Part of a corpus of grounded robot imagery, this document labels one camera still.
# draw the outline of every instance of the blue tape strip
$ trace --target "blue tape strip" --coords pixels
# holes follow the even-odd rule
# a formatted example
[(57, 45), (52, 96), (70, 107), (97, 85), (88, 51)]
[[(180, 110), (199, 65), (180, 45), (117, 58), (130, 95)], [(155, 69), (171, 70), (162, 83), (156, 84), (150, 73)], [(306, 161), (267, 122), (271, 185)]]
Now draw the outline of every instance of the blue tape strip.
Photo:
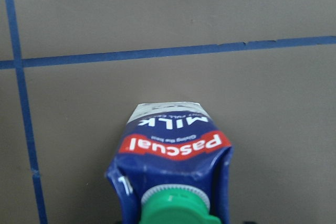
[(33, 184), (36, 197), (36, 203), (38, 208), (38, 215), (41, 224), (47, 224), (47, 214), (44, 204), (43, 191), (41, 186), (41, 179), (37, 163), (37, 155), (34, 141), (33, 125), (30, 117), (28, 93), (26, 87), (25, 73), (21, 58), (21, 47), (19, 40), (19, 33), (17, 27), (16, 13), (14, 0), (5, 0), (7, 7), (7, 16), (9, 23), (10, 39), (12, 41), (13, 55), (14, 55), (14, 67), (16, 70), (17, 85), (19, 89), (21, 111), (24, 120), (26, 143), (28, 148), (30, 169), (33, 173)]
[(15, 68), (13, 60), (0, 61), (0, 69), (12, 69), (12, 68)]
[(202, 46), (189, 46), (189, 47), (147, 49), (137, 51), (107, 52), (101, 54), (31, 58), (31, 59), (24, 59), (23, 66), (29, 68), (29, 67), (65, 65), (65, 64), (88, 63), (99, 61), (129, 60), (129, 59), (142, 59), (142, 58), (194, 55), (194, 54), (210, 54), (216, 52), (261, 50), (272, 48), (300, 47), (300, 46), (314, 46), (314, 45), (328, 45), (328, 44), (336, 44), (336, 36), (264, 40), (264, 41), (252, 41), (248, 43), (237, 42), (221, 45), (202, 45)]

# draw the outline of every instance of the red label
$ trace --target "red label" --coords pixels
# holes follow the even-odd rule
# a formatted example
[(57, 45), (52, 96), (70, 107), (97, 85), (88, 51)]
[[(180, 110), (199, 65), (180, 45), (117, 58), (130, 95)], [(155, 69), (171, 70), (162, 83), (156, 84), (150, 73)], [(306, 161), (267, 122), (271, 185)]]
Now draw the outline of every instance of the red label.
[(230, 141), (221, 131), (211, 131), (201, 138), (183, 144), (166, 144), (147, 139), (140, 134), (132, 134), (124, 138), (119, 153), (150, 153), (171, 160), (186, 160), (200, 153), (210, 153), (223, 147), (231, 146)]

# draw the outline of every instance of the pascual logo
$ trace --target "pascual logo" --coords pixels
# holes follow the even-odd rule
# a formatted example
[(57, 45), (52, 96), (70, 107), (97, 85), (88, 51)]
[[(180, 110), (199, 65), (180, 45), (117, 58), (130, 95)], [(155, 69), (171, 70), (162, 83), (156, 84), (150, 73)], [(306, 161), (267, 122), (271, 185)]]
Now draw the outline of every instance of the pascual logo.
[(223, 147), (231, 146), (230, 141), (221, 131), (208, 132), (200, 139), (183, 144), (165, 144), (147, 139), (144, 135), (127, 136), (119, 153), (153, 154), (172, 160), (185, 160), (200, 153), (210, 153)]
[(163, 124), (165, 125), (167, 130), (172, 130), (174, 128), (180, 129), (184, 127), (184, 125), (191, 125), (195, 121), (202, 121), (202, 122), (209, 122), (208, 118), (205, 116), (201, 117), (192, 117), (188, 116), (183, 119), (168, 119), (168, 118), (149, 118), (146, 120), (141, 120), (138, 124), (138, 126), (144, 126), (147, 125), (149, 127), (155, 127), (156, 124)]

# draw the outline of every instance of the tiled floor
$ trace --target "tiled floor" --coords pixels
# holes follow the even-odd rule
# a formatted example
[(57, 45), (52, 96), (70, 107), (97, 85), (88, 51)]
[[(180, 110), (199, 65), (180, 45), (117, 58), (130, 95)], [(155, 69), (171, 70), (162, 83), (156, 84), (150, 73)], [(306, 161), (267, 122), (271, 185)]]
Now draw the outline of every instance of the tiled floor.
[[(241, 43), (228, 45), (233, 52), (197, 54), (198, 48), (164, 58), (53, 58), (56, 66), (48, 66), (51, 58), (27, 58), (328, 36), (336, 29), (335, 0), (15, 4), (23, 61), (16, 54), (14, 65), (4, 62), (13, 53), (0, 0), (1, 223), (39, 223), (20, 102), (26, 119), (31, 112), (48, 223), (103, 224), (121, 219), (104, 172), (128, 117), (138, 103), (165, 101), (200, 102), (232, 141), (232, 224), (334, 223), (335, 37), (328, 39), (333, 45), (312, 38), (315, 46), (234, 51)], [(76, 59), (95, 57), (103, 60)], [(16, 75), (22, 69), (25, 80)]]

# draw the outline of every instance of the blue tape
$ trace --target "blue tape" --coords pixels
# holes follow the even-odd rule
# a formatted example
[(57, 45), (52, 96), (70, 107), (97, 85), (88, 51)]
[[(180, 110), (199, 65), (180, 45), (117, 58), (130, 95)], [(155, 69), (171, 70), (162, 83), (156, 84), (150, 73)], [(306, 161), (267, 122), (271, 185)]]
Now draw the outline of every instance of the blue tape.
[(12, 69), (12, 68), (15, 68), (13, 60), (0, 61), (0, 69)]
[(46, 214), (46, 209), (45, 209), (45, 204), (44, 204), (41, 179), (40, 179), (38, 163), (37, 163), (33, 125), (31, 123), (32, 119), (31, 119), (30, 110), (29, 110), (25, 73), (24, 73), (23, 64), (22, 64), (21, 47), (20, 47), (19, 33), (18, 33), (18, 27), (17, 27), (14, 0), (5, 0), (5, 2), (6, 2), (6, 8), (7, 8), (10, 39), (12, 41), (12, 48), (13, 48), (13, 55), (14, 55), (14, 61), (12, 63), (14, 64), (14, 67), (16, 70), (16, 78), (17, 78), (17, 85), (19, 89), (21, 111), (22, 111), (22, 116), (24, 120), (24, 128), (25, 128), (25, 134), (26, 134), (26, 143), (27, 143), (27, 149), (28, 149), (28, 155), (29, 155), (30, 170), (33, 173), (32, 179), (33, 179), (33, 184), (34, 184), (38, 215), (39, 215), (40, 223), (47, 224), (48, 223), (47, 214)]
[(217, 52), (261, 50), (261, 49), (315, 46), (315, 45), (328, 45), (328, 44), (336, 44), (336, 36), (263, 40), (263, 41), (251, 41), (248, 43), (237, 42), (221, 45), (172, 47), (172, 48), (147, 49), (136, 51), (106, 52), (101, 54), (31, 58), (31, 59), (24, 59), (23, 66), (25, 68), (29, 68), (29, 67), (66, 65), (76, 63), (113, 61), (113, 60), (130, 60), (130, 59), (143, 59), (143, 58), (166, 57), (166, 56), (211, 54)]

